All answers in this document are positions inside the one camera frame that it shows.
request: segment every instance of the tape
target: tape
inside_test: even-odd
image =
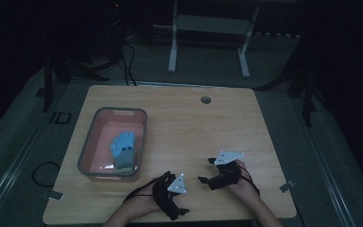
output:
[[[294,185],[296,185],[295,183],[293,183],[292,181],[288,181],[285,184],[283,184],[281,187],[279,187],[279,189],[281,189],[281,191],[283,193],[285,193],[287,190],[291,189],[292,187],[294,187]]]
[[[44,192],[43,196],[50,200],[56,200],[56,201],[61,201],[63,199],[63,194],[56,191]]]

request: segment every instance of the pink tray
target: pink tray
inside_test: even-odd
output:
[[[105,107],[95,113],[93,123],[78,159],[78,170],[92,180],[136,180],[143,155],[147,113],[142,109]],[[135,134],[134,169],[116,172],[113,166],[111,143],[120,133]]]

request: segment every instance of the table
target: table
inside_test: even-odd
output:
[[[211,98],[209,104],[200,100]],[[134,183],[96,182],[78,172],[84,139],[100,107],[142,108],[147,132],[139,179]],[[197,176],[215,177],[207,159],[221,150],[242,151],[241,158],[261,190],[261,197],[278,218],[296,215],[267,125],[255,93],[242,88],[92,86],[86,96],[54,191],[62,200],[49,200],[43,214],[46,224],[102,223],[129,192],[167,170],[184,173],[187,193],[174,198],[190,209],[175,221],[250,219],[254,215],[227,188],[211,191]],[[136,222],[165,222],[163,212]]]
[[[243,44],[237,48],[237,55],[240,61],[240,69],[243,78],[250,77],[249,67],[247,66],[246,50],[255,25],[259,7],[255,7],[250,19],[233,19],[221,17],[207,17],[186,15],[178,13],[178,0],[173,1],[173,24],[172,24],[172,45],[170,48],[169,65],[167,71],[176,71],[176,60],[178,55],[177,33],[178,30],[193,30],[205,32],[219,32],[227,34],[244,35]]]

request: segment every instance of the dark background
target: dark background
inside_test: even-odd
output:
[[[0,118],[47,53],[88,56],[86,45],[113,20],[129,22],[148,38],[152,24],[171,25],[171,1],[126,2],[0,1]],[[185,2],[180,10],[187,13],[245,15],[229,11],[235,7],[226,1]],[[116,18],[108,10],[114,3],[120,6]],[[363,0],[261,4],[255,32],[302,35],[288,69],[317,72],[316,87],[363,171]]]

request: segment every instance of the person's arm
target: person's arm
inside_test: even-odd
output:
[[[141,189],[137,194],[140,196],[134,196],[120,205],[105,222],[104,227],[124,227],[133,219],[161,210],[152,198],[152,185]]]
[[[236,162],[240,167],[244,168],[241,169],[241,175],[252,180],[250,174],[246,171],[246,165],[240,160],[236,160]],[[258,193],[255,191],[255,188],[246,180],[240,179],[237,184],[229,185],[229,188],[251,209],[263,227],[283,226],[267,205],[261,200]]]

